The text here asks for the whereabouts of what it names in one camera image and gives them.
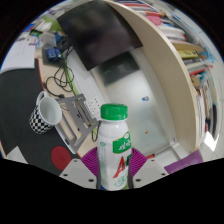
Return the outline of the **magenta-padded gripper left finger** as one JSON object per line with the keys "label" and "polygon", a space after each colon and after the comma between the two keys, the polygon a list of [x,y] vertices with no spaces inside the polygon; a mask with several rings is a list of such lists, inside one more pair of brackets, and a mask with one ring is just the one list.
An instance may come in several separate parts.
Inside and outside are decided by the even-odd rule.
{"label": "magenta-padded gripper left finger", "polygon": [[98,187],[98,176],[97,148],[91,149],[80,159],[72,159],[60,174],[61,178],[89,189]]}

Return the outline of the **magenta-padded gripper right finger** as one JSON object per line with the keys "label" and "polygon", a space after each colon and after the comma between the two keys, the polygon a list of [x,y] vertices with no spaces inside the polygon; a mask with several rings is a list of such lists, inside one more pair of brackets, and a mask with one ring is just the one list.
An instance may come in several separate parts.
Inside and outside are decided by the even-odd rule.
{"label": "magenta-padded gripper right finger", "polygon": [[128,186],[136,189],[168,176],[167,171],[155,157],[147,158],[137,149],[132,149],[129,159]]}

